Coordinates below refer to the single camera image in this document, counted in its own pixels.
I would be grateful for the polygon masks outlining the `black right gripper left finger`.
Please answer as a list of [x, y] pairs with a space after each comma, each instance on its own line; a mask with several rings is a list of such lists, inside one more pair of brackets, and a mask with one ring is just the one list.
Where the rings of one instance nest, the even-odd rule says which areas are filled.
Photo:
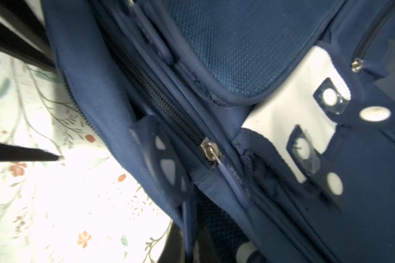
[[0, 143], [0, 162], [59, 161], [60, 156], [41, 149]]

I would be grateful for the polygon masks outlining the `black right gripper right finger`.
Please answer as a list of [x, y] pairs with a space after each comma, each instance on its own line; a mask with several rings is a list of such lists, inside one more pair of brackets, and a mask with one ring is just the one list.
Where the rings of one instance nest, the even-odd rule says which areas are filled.
[[158, 263], [197, 263], [198, 243], [192, 246], [190, 254], [187, 253], [183, 232], [176, 224], [169, 228], [168, 236], [163, 247]]

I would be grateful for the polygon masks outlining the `navy blue student backpack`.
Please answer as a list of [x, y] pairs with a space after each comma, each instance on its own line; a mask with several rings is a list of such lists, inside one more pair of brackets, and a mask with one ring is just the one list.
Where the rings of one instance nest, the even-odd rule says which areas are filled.
[[43, 1], [56, 67], [202, 263], [395, 263], [395, 1]]

